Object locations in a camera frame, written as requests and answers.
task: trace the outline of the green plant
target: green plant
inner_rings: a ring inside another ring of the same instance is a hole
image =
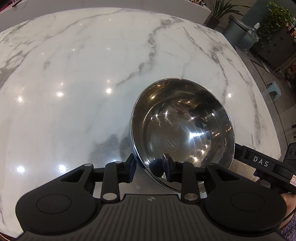
[[[216,0],[215,6],[211,2],[211,0],[209,0],[209,2],[213,6],[213,18],[215,18],[217,20],[222,18],[227,13],[235,13],[235,14],[243,16],[239,12],[239,10],[233,9],[234,7],[248,7],[248,8],[250,8],[249,6],[231,4],[230,3],[231,0],[229,0],[227,3],[225,3],[224,0]]]
[[[277,5],[275,1],[267,4],[269,15],[266,16],[263,26],[259,29],[261,47],[264,48],[271,42],[271,35],[279,31],[286,24],[293,24],[293,16],[288,11]]]

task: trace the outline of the white sticker label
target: white sticker label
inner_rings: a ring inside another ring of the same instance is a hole
[[[296,187],[296,176],[295,175],[293,175],[290,183]]]

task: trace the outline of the white marble tabletop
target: white marble tabletop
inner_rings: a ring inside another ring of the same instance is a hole
[[[224,36],[169,15],[131,9],[58,12],[0,33],[0,231],[16,237],[26,192],[84,163],[131,153],[133,105],[151,83],[195,81],[223,104],[236,142],[280,157],[266,104]],[[253,169],[234,163],[246,176]],[[139,167],[121,194],[169,193]],[[100,186],[95,196],[99,196]]]

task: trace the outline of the human hand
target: human hand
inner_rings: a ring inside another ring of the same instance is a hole
[[[280,194],[281,197],[285,200],[285,203],[287,205],[287,212],[286,216],[288,216],[296,207],[296,195],[291,193],[282,193]],[[285,227],[285,225],[292,219],[293,215],[291,215],[287,220],[281,223],[279,226],[279,230]]]

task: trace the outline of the bowl rim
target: bowl rim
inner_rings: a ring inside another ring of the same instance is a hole
[[[159,82],[162,82],[162,81],[166,81],[166,80],[183,80],[183,81],[186,81],[186,82],[190,82],[190,83],[193,83],[197,86],[199,86],[200,88],[204,89],[205,91],[207,91],[208,93],[210,93],[217,101],[218,103],[221,105],[221,107],[223,108],[223,110],[225,111],[227,117],[228,117],[228,120],[230,122],[230,125],[231,125],[231,129],[232,129],[232,134],[233,134],[233,142],[234,142],[234,148],[233,148],[233,154],[232,154],[232,159],[231,159],[231,162],[230,162],[230,165],[228,167],[228,170],[231,168],[232,164],[233,164],[233,159],[234,159],[234,152],[235,152],[235,135],[234,135],[234,129],[233,129],[233,125],[232,125],[232,122],[231,122],[231,119],[227,113],[227,111],[225,110],[224,106],[221,104],[221,102],[210,92],[208,91],[205,87],[201,86],[200,84],[194,82],[194,81],[191,81],[191,80],[187,80],[187,79],[183,79],[183,78],[165,78],[165,79],[161,79],[161,80],[158,80],[158,81],[155,81],[153,82],[152,84],[150,84],[148,87],[146,87],[142,92],[141,94],[139,95],[139,97],[137,98],[137,101],[135,102],[134,106],[133,106],[133,111],[131,113],[131,117],[130,117],[130,122],[129,122],[129,134],[130,134],[130,140],[131,140],[131,145],[132,145],[132,150],[133,150],[133,153],[135,155],[135,158],[136,158],[136,161],[138,163],[138,165],[148,174],[148,176],[150,178],[152,178],[154,181],[156,181],[158,184],[160,184],[162,187],[170,190],[170,191],[174,191],[174,192],[177,192],[177,193],[181,193],[180,190],[177,190],[169,185],[167,185],[166,183],[162,182],[160,178],[156,177],[151,171],[150,169],[148,169],[145,165],[144,165],[144,162],[142,160],[142,158],[140,157],[139,155],[139,152],[136,148],[136,144],[135,144],[135,140],[134,140],[134,133],[133,133],[133,116],[134,116],[134,113],[135,113],[135,108],[137,106],[137,103],[139,102],[139,99],[144,95],[144,93],[150,89],[152,86],[154,86],[155,84],[159,83]]]

